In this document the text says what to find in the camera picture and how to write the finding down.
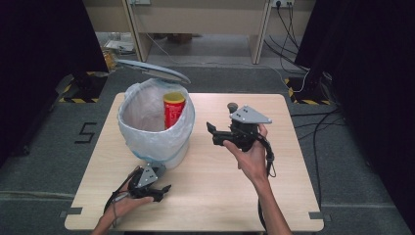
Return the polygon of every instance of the plastic bag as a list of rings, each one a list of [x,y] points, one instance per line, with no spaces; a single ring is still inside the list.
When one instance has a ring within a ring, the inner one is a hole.
[[[164,130],[162,96],[173,91],[181,92],[186,104],[177,123]],[[195,108],[187,90],[156,78],[130,86],[118,112],[119,129],[132,153],[166,168],[175,168],[184,159],[194,123]]]

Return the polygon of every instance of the wall socket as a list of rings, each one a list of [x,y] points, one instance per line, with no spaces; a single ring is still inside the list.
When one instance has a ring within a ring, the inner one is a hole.
[[[281,8],[288,8],[289,6],[294,6],[294,0],[272,0],[272,7],[277,8],[277,2],[281,2],[280,9]]]

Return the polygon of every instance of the wooden table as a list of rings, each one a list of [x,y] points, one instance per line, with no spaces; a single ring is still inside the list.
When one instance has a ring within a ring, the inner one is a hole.
[[[277,176],[272,189],[293,231],[319,231],[322,219],[301,154],[285,99],[275,94],[190,94],[196,122],[183,162],[154,184],[171,184],[160,203],[145,205],[122,219],[123,231],[263,231],[256,204],[257,195],[235,158],[224,147],[214,146],[206,128],[209,121],[218,130],[229,130],[226,108],[230,102],[249,105],[269,118],[268,140],[275,154]],[[118,129],[117,108],[123,94],[115,97],[95,150],[73,200],[81,214],[69,214],[65,226],[91,230],[103,213],[111,193],[137,165],[145,163],[129,151]]]

